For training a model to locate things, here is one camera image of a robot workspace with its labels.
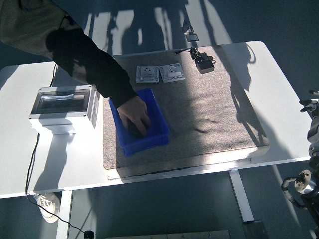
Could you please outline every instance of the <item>white electrical outlet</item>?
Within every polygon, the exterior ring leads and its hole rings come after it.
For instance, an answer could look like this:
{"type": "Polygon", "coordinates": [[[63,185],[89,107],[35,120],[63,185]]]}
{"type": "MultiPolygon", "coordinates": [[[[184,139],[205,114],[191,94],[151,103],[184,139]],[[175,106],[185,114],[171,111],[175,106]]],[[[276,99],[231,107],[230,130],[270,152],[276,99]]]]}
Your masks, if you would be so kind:
{"type": "Polygon", "coordinates": [[[185,79],[183,69],[179,63],[160,66],[159,71],[164,83],[185,79]]]}
{"type": "Polygon", "coordinates": [[[158,83],[160,82],[158,66],[137,66],[136,83],[158,83]]]}

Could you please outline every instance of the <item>gray carpet mat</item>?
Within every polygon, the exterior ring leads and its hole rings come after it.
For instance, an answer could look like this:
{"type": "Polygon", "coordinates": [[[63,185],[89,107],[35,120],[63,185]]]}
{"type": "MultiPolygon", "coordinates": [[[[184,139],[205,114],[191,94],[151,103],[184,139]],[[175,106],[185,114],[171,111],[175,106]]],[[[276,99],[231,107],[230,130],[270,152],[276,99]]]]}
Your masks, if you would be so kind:
{"type": "Polygon", "coordinates": [[[216,60],[200,74],[189,52],[118,56],[134,90],[152,88],[170,129],[169,144],[124,156],[108,99],[103,99],[103,155],[109,178],[222,163],[264,154],[269,141],[221,46],[200,47],[216,60]],[[185,80],[136,83],[137,66],[180,63],[185,80]]]}

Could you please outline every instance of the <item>shoe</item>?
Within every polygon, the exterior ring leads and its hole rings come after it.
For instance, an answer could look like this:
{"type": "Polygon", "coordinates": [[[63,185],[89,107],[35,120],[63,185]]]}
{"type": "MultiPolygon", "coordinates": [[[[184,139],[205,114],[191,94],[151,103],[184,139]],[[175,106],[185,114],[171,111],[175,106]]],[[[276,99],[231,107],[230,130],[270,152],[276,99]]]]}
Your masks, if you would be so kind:
{"type": "MultiPolygon", "coordinates": [[[[36,203],[45,208],[48,212],[54,213],[55,215],[59,214],[60,200],[54,193],[37,194],[33,197],[36,200],[36,203]]],[[[54,223],[58,220],[56,216],[46,212],[42,208],[40,208],[40,212],[48,223],[54,223]]]]}

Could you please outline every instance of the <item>electrical box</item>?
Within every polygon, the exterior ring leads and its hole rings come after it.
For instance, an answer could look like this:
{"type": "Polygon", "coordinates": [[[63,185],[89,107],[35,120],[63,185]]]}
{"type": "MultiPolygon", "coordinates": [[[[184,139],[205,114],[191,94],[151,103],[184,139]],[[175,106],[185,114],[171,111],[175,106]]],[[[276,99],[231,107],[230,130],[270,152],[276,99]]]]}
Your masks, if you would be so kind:
{"type": "Polygon", "coordinates": [[[40,134],[72,134],[93,130],[99,97],[91,85],[40,88],[29,121],[40,134]]]}

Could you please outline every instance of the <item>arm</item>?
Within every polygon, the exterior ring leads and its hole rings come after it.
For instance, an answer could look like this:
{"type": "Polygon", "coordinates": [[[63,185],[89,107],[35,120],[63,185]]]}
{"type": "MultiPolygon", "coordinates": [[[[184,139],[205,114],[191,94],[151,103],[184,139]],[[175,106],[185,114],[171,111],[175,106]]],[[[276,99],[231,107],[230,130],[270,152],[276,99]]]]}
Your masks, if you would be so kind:
{"type": "Polygon", "coordinates": [[[124,126],[129,118],[146,136],[142,124],[143,120],[150,125],[146,105],[134,92],[127,72],[51,1],[0,0],[0,40],[46,56],[74,79],[94,84],[103,97],[110,97],[124,126]]]}

